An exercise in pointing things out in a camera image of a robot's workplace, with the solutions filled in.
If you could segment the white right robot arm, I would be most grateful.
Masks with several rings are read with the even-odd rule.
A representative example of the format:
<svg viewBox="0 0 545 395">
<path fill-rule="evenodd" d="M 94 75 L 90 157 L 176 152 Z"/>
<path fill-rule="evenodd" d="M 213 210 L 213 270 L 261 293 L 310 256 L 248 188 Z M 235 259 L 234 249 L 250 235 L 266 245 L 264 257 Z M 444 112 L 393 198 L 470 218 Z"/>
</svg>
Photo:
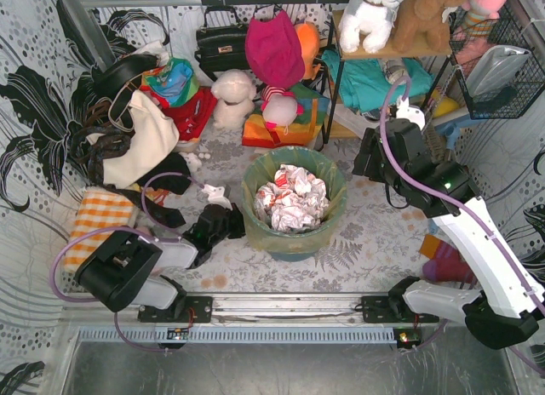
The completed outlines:
<svg viewBox="0 0 545 395">
<path fill-rule="evenodd" d="M 407 277 L 389 291 L 393 310 L 464 324 L 490 349 L 530 339 L 544 316 L 544 288 L 497 230 L 485 200 L 458 163 L 435 163 L 420 127 L 406 118 L 367 128 L 353 174 L 382 183 L 434 221 L 481 288 L 461 290 Z"/>
</svg>

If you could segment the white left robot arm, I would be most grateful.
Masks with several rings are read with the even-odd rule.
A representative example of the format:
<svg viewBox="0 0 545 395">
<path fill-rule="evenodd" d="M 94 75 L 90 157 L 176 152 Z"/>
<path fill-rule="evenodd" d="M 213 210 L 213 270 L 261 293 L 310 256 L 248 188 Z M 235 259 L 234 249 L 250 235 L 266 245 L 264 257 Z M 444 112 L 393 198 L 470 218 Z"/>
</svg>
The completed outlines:
<svg viewBox="0 0 545 395">
<path fill-rule="evenodd" d="M 175 241 L 141 236 L 129 228 L 114 231 L 76 270 L 75 281 L 112 312 L 130 305 L 167 310 L 176 306 L 183 289 L 160 271 L 195 269 L 219 242 L 244 235 L 244 219 L 235 204 L 228 209 L 211 203 Z"/>
</svg>

